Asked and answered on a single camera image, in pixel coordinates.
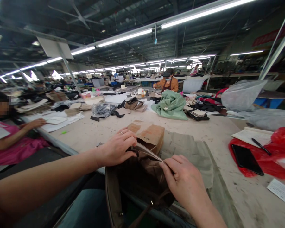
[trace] person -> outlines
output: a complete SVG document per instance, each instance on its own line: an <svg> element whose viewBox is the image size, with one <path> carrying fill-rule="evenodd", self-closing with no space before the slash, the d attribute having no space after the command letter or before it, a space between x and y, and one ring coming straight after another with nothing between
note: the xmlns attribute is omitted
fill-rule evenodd
<svg viewBox="0 0 285 228"><path fill-rule="evenodd" d="M78 83L78 84L82 84L82 77L78 77L77 83Z"/></svg>
<svg viewBox="0 0 285 228"><path fill-rule="evenodd" d="M165 90L169 89L174 92L178 91L178 82L177 79L173 77L174 75L174 69L169 68L166 70L166 72L170 73L169 78L163 78L159 82L153 84L153 88L156 88L157 86L161 86L162 90L161 92L164 92Z"/></svg>
<svg viewBox="0 0 285 228"><path fill-rule="evenodd" d="M123 83L124 82L124 77L120 74L118 77L117 77L117 80L119 83Z"/></svg>
<svg viewBox="0 0 285 228"><path fill-rule="evenodd" d="M11 110L9 98L0 91L0 118ZM0 121L0 171L7 165L17 164L38 150L49 146L43 139L25 137L34 128L46 124L44 119L37 119L20 126L11 126Z"/></svg>
<svg viewBox="0 0 285 228"><path fill-rule="evenodd" d="M113 74L110 74L110 83L115 82L115 78L113 76Z"/></svg>
<svg viewBox="0 0 285 228"><path fill-rule="evenodd" d="M83 175L94 172L100 167L115 166L130 157L136 157L134 152L126 152L126 149L136 144L135 133L123 128L107 143L97 148L1 179L0 226L13 226L30 211L42 206ZM165 159L165 163L169 167L162 162L159 165L163 169L168 187L176 200L193 217L196 225L199 228L227 228L208 197L199 170L183 155L173 155ZM70 227L69 224L71 227L81 228L110 226L105 191L94 190L94 195L87 190L78 195L59 227L67 228Z"/></svg>
<svg viewBox="0 0 285 228"><path fill-rule="evenodd" d="M195 75L195 74L197 74L199 72L198 67L199 67L199 64L197 64L195 66L195 68L192 69L192 71L190 73L190 76L193 76L193 75Z"/></svg>

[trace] plastic bag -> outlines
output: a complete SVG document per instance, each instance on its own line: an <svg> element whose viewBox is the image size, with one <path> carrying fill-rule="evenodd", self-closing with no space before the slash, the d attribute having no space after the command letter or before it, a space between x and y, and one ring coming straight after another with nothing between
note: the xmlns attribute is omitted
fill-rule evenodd
<svg viewBox="0 0 285 228"><path fill-rule="evenodd" d="M186 99L179 93L165 90L162 93L161 101L158 104L153 104L152 109L165 118L187 120L187 116L183 111L185 104Z"/></svg>
<svg viewBox="0 0 285 228"><path fill-rule="evenodd" d="M252 104L266 83L266 80L235 83L222 94L223 106L230 111L254 111Z"/></svg>
<svg viewBox="0 0 285 228"><path fill-rule="evenodd" d="M113 111L117 108L116 105L113 104L105 104L102 101L93 104L91 108L91 116L98 118L107 118L112 114Z"/></svg>
<svg viewBox="0 0 285 228"><path fill-rule="evenodd" d="M232 139L230 141L229 151L233 157L233 160L235 163L237 163L231 145L234 144L248 148L254 155L264 173L270 174L280 179L285 179L285 169L278 164L279 160L285 158L285 128L280 128L278 131L276 131L271 136L271 140L272 143L264 146L269 152L272 153L271 156L269 156L264 150L245 143L239 139ZM244 174L245 177L253 177L257 175L256 173L246 168L239 167L239 170L242 174Z"/></svg>
<svg viewBox="0 0 285 228"><path fill-rule="evenodd" d="M263 130L276 131L285 127L285 110L259 109L254 112L239 112L238 114Z"/></svg>

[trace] green bag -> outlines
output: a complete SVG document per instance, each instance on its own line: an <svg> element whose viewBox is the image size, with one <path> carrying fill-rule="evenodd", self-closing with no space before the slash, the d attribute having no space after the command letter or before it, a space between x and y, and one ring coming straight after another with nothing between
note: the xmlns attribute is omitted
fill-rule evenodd
<svg viewBox="0 0 285 228"><path fill-rule="evenodd" d="M162 94L161 101L153 104L152 109L160 116L169 119L187 120L187 116L183 111L186 99L179 93L172 90L165 90Z"/></svg>

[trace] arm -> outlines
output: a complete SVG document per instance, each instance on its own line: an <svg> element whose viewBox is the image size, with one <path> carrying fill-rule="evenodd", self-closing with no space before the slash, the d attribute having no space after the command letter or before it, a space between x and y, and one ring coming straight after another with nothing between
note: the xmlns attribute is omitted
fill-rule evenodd
<svg viewBox="0 0 285 228"><path fill-rule="evenodd" d="M199 170L183 155L173 155L165 162L174 172L173 175L167 165L159 163L168 186L177 201L193 217L197 227L227 228L223 218L208 197Z"/></svg>
<svg viewBox="0 0 285 228"><path fill-rule="evenodd" d="M26 134L30 130L32 130L33 128L41 127L44 124L46 124L46 121L44 119L37 119L26 124L25 126L23 126L23 124L20 125L22 129L18 131L16 134L13 134L12 136L7 138L0 139L0 150L5 150L11 147L15 143L17 143L20 139L22 139L24 136L26 136Z"/></svg>
<svg viewBox="0 0 285 228"><path fill-rule="evenodd" d="M7 221L16 222L81 176L136 156L132 151L125 152L130 146L136 145L136 135L126 128L121 131L98 148L39 165L0 180L0 224Z"/></svg>

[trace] red plastic bag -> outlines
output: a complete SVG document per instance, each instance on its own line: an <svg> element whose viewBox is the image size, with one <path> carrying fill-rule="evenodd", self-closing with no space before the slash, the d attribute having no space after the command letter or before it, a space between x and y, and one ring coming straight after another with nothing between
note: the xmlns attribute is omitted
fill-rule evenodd
<svg viewBox="0 0 285 228"><path fill-rule="evenodd" d="M271 136L271 140L272 143L264 146L269 152L272 153L271 156L269 156L264 150L245 143L239 139L232 139L228 147L235 163L237 162L231 147L232 144L250 149L264 173L270 174L280 179L285 179L285 169L276 163L277 160L285 158L285 127L279 128ZM257 175L256 173L246 168L238 168L245 177L253 177Z"/></svg>

